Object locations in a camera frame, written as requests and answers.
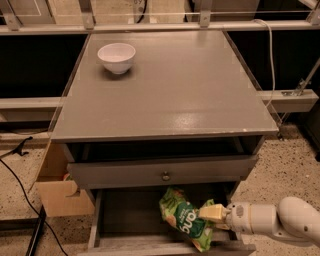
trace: drawer front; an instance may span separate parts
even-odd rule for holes
[[[68,171],[80,188],[156,186],[245,179],[256,156],[225,156],[194,159],[72,163]]]

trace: snack bag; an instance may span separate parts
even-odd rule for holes
[[[199,210],[188,201],[183,190],[169,187],[159,204],[163,220],[180,232],[187,233],[200,252],[210,249],[214,224],[198,218]],[[211,199],[204,206],[213,204]]]

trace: black cable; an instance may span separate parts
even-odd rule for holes
[[[18,176],[15,174],[15,172],[14,172],[5,162],[3,162],[2,159],[0,159],[0,162],[12,173],[12,175],[13,175],[13,176],[16,178],[16,180],[19,182],[20,187],[21,187],[21,189],[22,189],[22,192],[23,192],[23,194],[24,194],[24,197],[25,197],[26,200],[27,200],[27,203],[29,204],[29,206],[31,207],[31,209],[32,209],[32,210],[38,215],[38,217],[41,219],[40,213],[39,213],[39,212],[33,207],[33,205],[30,203],[30,201],[29,201],[29,199],[28,199],[28,196],[27,196],[27,193],[26,193],[26,191],[25,191],[25,189],[24,189],[24,187],[23,187],[20,179],[18,178]],[[46,223],[46,225],[48,226],[48,228],[51,230],[51,232],[52,232],[54,238],[56,239],[56,241],[57,241],[57,243],[58,243],[61,251],[64,253],[64,255],[68,256],[68,254],[63,250],[63,248],[62,248],[62,246],[61,246],[61,244],[60,244],[60,242],[59,242],[59,239],[58,239],[56,233],[53,231],[52,227],[49,225],[49,223],[48,223],[46,220],[44,221],[44,223]]]
[[[147,10],[147,3],[148,3],[148,0],[144,0],[144,8],[143,8],[143,12],[139,18],[139,20],[137,21],[137,23],[140,23],[143,18],[144,18],[144,14],[146,13],[146,10]]]

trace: white bowl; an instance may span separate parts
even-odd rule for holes
[[[98,58],[114,74],[123,74],[131,68],[136,49],[130,44],[115,43],[103,46]]]

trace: cardboard box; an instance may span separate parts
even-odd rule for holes
[[[77,190],[77,185],[72,180],[63,181],[67,164],[61,146],[49,143],[36,181],[47,216],[93,214],[94,205],[86,191]]]

